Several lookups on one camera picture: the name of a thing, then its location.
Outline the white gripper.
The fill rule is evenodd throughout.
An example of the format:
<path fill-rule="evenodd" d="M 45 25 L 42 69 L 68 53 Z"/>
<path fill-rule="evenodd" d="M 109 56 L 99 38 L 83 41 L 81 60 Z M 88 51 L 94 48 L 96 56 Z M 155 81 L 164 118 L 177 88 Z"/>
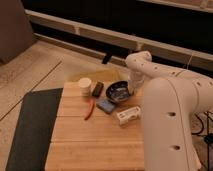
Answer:
<path fill-rule="evenodd" d="M 136 71 L 131 71 L 128 77 L 128 90 L 133 95 L 144 83 L 145 76 Z"/>

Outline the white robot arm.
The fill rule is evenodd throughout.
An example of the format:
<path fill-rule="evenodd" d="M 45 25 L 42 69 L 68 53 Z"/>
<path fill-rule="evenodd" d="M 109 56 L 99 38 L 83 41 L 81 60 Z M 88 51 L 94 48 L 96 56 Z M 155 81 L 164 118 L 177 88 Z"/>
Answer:
<path fill-rule="evenodd" d="M 131 86 L 148 77 L 141 108 L 145 171 L 198 171 L 189 118 L 213 108 L 213 79 L 158 64 L 147 51 L 127 56 Z"/>

